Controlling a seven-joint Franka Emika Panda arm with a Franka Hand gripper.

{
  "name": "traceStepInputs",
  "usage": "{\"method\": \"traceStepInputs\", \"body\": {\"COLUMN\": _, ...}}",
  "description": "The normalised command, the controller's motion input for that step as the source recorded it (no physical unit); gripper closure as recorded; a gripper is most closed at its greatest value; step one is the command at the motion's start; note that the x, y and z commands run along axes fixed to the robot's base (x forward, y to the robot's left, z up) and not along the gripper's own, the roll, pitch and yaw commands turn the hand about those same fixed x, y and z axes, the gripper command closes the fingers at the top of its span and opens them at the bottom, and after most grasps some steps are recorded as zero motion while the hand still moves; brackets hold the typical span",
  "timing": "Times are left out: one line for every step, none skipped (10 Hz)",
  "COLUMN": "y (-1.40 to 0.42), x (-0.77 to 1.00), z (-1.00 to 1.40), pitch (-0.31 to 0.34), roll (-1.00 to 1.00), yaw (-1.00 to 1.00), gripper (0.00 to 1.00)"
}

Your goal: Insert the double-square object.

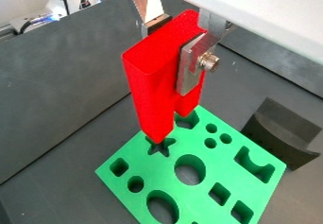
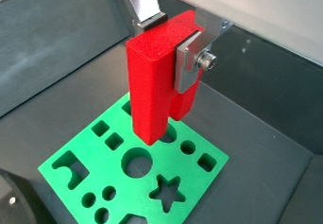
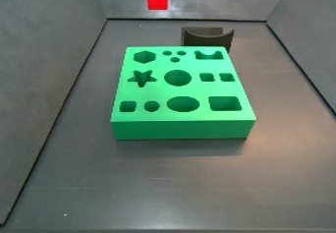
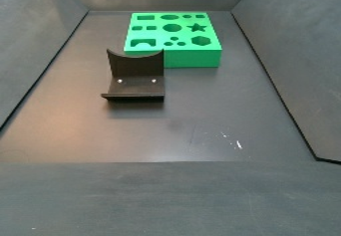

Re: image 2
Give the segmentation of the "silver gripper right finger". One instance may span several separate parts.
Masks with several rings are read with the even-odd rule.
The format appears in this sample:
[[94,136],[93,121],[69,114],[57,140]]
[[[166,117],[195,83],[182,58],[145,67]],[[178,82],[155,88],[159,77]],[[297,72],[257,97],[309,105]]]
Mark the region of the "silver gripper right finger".
[[199,70],[214,68],[218,57],[211,53],[214,41],[234,25],[202,8],[197,8],[195,24],[202,27],[175,50],[174,88],[183,94],[197,83]]

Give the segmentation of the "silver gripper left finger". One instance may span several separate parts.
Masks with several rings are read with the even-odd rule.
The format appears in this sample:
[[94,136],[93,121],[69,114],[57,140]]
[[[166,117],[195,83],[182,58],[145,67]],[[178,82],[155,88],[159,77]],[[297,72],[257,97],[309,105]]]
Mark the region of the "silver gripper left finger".
[[161,10],[158,0],[129,0],[130,12],[137,33],[143,33],[169,20],[169,15]]

